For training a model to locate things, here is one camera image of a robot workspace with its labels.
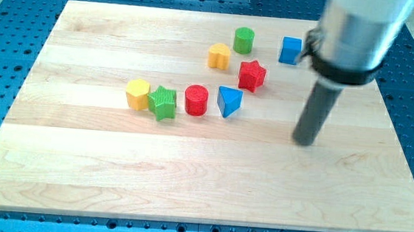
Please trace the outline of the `silver robot arm cylinder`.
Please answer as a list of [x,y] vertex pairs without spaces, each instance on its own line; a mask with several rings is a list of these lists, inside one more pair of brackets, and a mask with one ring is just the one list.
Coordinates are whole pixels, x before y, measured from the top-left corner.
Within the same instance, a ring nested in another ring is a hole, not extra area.
[[374,69],[413,9],[414,0],[327,0],[317,54],[341,69]]

